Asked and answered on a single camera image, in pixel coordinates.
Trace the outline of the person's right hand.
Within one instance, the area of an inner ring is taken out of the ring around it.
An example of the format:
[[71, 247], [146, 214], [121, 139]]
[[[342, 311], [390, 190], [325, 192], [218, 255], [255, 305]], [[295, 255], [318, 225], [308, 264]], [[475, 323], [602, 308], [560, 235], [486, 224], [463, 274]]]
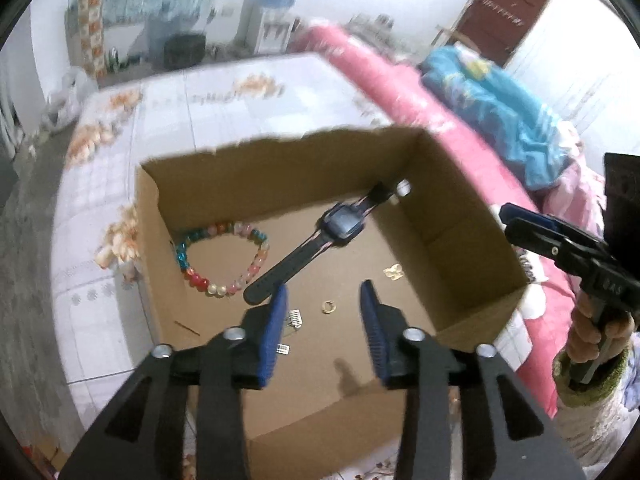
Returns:
[[585, 363], [597, 359], [602, 351], [599, 344], [604, 336], [611, 343], [602, 360], [608, 362], [619, 356], [628, 346], [636, 323], [626, 313], [624, 318], [608, 323], [605, 330], [598, 330], [592, 322], [593, 307], [586, 296], [580, 296], [570, 318], [572, 325], [567, 334], [565, 351], [573, 363]]

